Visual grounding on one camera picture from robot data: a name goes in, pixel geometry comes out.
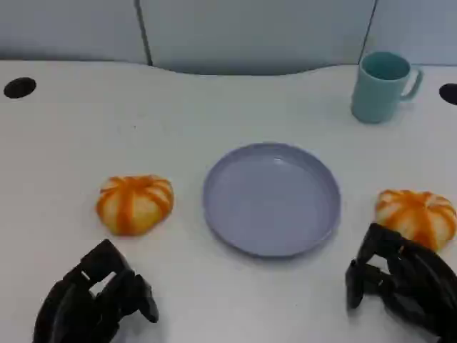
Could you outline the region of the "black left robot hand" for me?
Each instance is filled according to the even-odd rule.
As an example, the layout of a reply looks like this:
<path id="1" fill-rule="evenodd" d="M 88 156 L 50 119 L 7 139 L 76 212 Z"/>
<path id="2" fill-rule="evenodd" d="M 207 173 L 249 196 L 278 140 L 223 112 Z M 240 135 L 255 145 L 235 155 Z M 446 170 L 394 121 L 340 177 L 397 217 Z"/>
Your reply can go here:
<path id="1" fill-rule="evenodd" d="M 105 239 L 51 288 L 37 314 L 34 342 L 111 342 L 139 311 L 159 321 L 151 285 Z"/>

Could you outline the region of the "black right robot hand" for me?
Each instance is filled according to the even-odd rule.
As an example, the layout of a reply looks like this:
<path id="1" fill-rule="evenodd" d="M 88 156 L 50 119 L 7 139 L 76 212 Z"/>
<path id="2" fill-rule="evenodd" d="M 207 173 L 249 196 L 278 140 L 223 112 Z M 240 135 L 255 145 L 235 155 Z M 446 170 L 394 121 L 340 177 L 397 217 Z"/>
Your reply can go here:
<path id="1" fill-rule="evenodd" d="M 372 223 L 345 274 L 346 307 L 380 297 L 403 320 L 456 341 L 456 274 L 437 253 Z"/>

